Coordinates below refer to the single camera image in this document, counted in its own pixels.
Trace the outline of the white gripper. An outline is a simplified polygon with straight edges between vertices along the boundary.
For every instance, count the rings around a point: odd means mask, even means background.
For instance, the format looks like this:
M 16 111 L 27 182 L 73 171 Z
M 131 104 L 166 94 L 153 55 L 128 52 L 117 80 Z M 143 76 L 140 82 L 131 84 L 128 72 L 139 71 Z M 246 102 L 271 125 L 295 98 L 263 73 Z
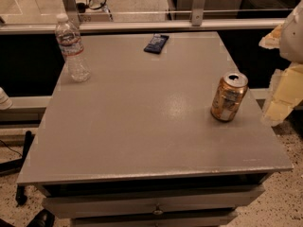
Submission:
M 276 26 L 262 37 L 258 45 L 279 48 L 279 54 L 291 63 L 285 70 L 277 69 L 271 77 L 268 96 L 262 108 L 261 122 L 274 127 L 303 101 L 303 0 L 288 15 L 283 25 Z

